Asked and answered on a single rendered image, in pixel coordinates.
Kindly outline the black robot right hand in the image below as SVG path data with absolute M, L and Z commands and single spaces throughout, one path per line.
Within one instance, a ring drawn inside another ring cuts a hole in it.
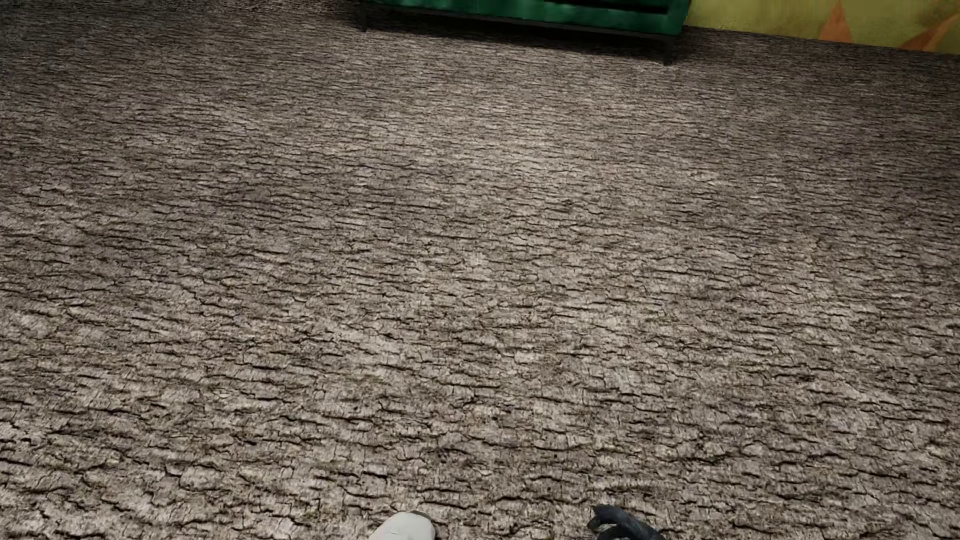
M 593 540 L 666 540 L 654 526 L 611 504 L 595 504 L 586 527 Z

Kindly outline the white robot left leg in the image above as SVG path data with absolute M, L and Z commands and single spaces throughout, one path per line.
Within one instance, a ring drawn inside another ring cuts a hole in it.
M 399 511 L 382 521 L 366 540 L 437 540 L 434 521 L 425 513 Z

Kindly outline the green sofa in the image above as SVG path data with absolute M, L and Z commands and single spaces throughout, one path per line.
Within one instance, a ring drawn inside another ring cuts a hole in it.
M 692 0 L 356 0 L 362 31 L 370 9 L 503 22 L 638 38 L 662 45 L 662 64 L 673 63 Z

